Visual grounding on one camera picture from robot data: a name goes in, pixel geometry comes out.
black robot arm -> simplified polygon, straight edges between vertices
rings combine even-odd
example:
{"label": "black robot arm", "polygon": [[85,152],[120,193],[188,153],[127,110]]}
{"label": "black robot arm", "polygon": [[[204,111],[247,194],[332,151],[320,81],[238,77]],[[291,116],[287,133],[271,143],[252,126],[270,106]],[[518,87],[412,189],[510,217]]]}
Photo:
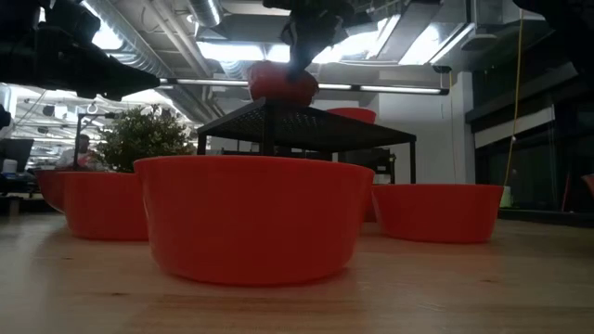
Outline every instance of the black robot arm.
{"label": "black robot arm", "polygon": [[79,0],[0,0],[0,82],[113,100],[159,86],[93,45],[100,24]]}

computer monitor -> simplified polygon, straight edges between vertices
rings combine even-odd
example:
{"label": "computer monitor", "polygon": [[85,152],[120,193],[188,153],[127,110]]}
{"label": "computer monitor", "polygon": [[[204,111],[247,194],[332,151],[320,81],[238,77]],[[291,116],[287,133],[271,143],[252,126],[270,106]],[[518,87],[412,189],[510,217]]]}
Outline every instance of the computer monitor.
{"label": "computer monitor", "polygon": [[5,159],[17,161],[17,172],[25,172],[27,161],[31,156],[33,139],[2,139],[0,140],[0,170]]}

robotic arm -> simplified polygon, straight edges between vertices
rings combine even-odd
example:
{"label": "robotic arm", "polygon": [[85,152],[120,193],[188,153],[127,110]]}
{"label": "robotic arm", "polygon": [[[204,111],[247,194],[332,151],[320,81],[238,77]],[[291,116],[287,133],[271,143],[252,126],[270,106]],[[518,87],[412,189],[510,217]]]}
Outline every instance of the robotic arm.
{"label": "robotic arm", "polygon": [[366,13],[356,14],[346,0],[264,0],[263,5],[291,11],[280,35],[291,47],[290,79],[326,47],[346,39],[345,28],[371,22]]}
{"label": "robotic arm", "polygon": [[[123,96],[159,86],[92,43],[101,22],[81,0],[0,0],[0,82]],[[39,20],[45,10],[46,22]]]}

plastic bowl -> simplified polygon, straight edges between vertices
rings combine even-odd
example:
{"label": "plastic bowl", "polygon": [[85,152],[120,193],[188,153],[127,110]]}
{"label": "plastic bowl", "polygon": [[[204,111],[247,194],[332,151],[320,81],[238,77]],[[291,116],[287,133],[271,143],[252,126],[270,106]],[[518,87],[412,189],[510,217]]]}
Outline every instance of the plastic bowl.
{"label": "plastic bowl", "polygon": [[79,238],[148,240],[142,192],[133,173],[60,173],[68,228]]}
{"label": "plastic bowl", "polygon": [[63,178],[58,177],[59,170],[35,171],[37,185],[44,196],[45,202],[52,208],[64,213],[64,184]]}
{"label": "plastic bowl", "polygon": [[253,100],[266,97],[307,107],[318,91],[316,78],[306,71],[294,82],[289,82],[287,64],[259,61],[248,72]]}
{"label": "plastic bowl", "polygon": [[398,185],[372,191],[378,221],[390,237],[481,243],[493,233],[503,187]]}
{"label": "plastic bowl", "polygon": [[240,286],[339,272],[373,181],[364,167],[270,157],[153,158],[135,170],[161,269]]}
{"label": "plastic bowl", "polygon": [[367,204],[365,206],[365,222],[375,223],[377,218],[375,217],[375,208],[373,207],[373,195],[369,192]]}
{"label": "plastic bowl", "polygon": [[328,112],[370,124],[375,123],[375,119],[378,116],[375,111],[365,108],[336,108],[328,109]]}

yellow cable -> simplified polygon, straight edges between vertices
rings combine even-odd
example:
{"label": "yellow cable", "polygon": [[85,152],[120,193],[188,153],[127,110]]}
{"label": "yellow cable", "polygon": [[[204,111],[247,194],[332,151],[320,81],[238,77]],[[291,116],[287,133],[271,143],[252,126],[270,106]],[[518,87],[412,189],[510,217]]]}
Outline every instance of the yellow cable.
{"label": "yellow cable", "polygon": [[516,71],[515,111],[513,113],[513,128],[511,130],[510,154],[508,155],[508,167],[505,172],[505,182],[503,183],[503,186],[507,186],[508,181],[510,180],[511,152],[513,151],[513,141],[516,136],[516,122],[518,121],[518,108],[520,105],[520,74],[522,72],[522,35],[523,35],[523,9],[520,9],[520,35],[518,36],[518,68]]}

